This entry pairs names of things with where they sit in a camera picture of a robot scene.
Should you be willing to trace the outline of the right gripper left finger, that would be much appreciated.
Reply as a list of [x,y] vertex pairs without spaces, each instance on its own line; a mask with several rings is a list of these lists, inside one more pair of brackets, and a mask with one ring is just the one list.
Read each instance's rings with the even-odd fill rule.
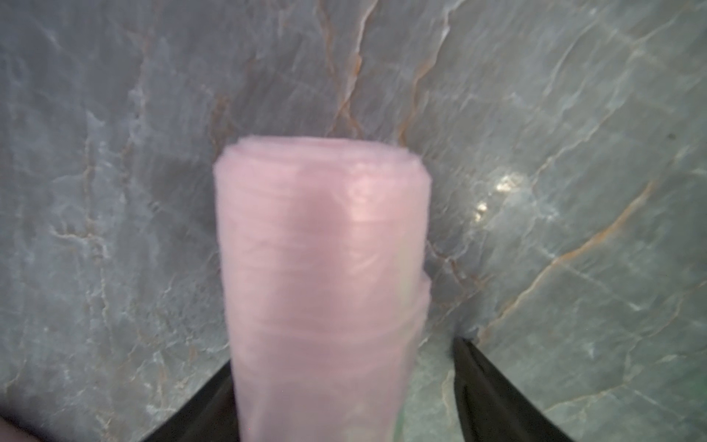
[[146,442],[237,442],[239,418],[231,366],[226,363]]

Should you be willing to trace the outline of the pink roll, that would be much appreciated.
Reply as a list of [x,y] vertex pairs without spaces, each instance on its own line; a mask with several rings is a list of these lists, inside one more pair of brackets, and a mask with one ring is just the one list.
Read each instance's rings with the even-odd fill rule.
[[431,178],[377,142],[251,136],[214,166],[244,441],[399,441],[431,301]]

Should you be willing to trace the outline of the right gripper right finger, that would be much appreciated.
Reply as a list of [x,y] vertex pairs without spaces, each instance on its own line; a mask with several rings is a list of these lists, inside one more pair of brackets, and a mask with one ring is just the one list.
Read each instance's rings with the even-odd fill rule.
[[466,442],[572,442],[471,340],[452,343],[454,392]]

